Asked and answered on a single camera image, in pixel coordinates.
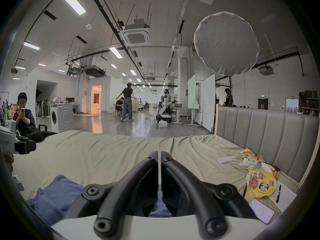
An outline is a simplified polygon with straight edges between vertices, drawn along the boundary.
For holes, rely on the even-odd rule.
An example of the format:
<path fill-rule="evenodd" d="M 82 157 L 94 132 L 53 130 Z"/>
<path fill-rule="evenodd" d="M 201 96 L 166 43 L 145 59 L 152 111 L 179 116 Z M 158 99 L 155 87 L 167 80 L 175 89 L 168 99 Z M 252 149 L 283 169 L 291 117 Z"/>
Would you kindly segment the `person's left hand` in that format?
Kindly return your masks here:
<path fill-rule="evenodd" d="M 8 168 L 9 173 L 12 174 L 14 158 L 11 156 L 4 156 L 4 160 L 5 160 L 5 163 Z"/>

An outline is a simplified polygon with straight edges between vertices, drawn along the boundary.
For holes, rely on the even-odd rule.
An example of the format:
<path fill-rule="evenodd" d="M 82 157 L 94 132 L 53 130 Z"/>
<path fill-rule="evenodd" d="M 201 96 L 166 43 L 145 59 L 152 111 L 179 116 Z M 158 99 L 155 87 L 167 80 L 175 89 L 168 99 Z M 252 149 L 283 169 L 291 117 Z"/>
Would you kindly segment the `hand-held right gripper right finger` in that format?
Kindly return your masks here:
<path fill-rule="evenodd" d="M 161 188 L 172 216 L 194 217 L 202 239 L 258 235 L 258 218 L 234 185 L 203 182 L 165 151 L 161 151 Z"/>

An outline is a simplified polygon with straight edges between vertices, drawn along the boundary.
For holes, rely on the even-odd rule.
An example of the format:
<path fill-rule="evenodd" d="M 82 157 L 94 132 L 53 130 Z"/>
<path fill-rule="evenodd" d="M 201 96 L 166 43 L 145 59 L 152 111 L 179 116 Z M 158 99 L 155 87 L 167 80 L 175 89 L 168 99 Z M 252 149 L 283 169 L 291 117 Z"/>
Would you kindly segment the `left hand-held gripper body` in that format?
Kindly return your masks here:
<path fill-rule="evenodd" d="M 17 133 L 14 120 L 7 120 L 0 126 L 0 146 L 6 157 L 14 157 L 14 154 L 26 155 L 37 148 L 36 142 Z"/>

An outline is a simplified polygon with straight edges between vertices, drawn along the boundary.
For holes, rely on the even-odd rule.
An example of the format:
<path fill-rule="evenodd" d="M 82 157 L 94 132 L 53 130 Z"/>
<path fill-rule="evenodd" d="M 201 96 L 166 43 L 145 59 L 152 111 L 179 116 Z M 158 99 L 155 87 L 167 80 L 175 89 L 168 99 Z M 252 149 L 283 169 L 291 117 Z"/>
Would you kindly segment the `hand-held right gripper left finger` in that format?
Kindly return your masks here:
<path fill-rule="evenodd" d="M 85 186 L 64 219 L 96 216 L 86 225 L 91 235 L 118 240 L 123 236 L 125 216 L 148 217 L 157 200 L 158 151 L 153 151 L 119 181 Z"/>

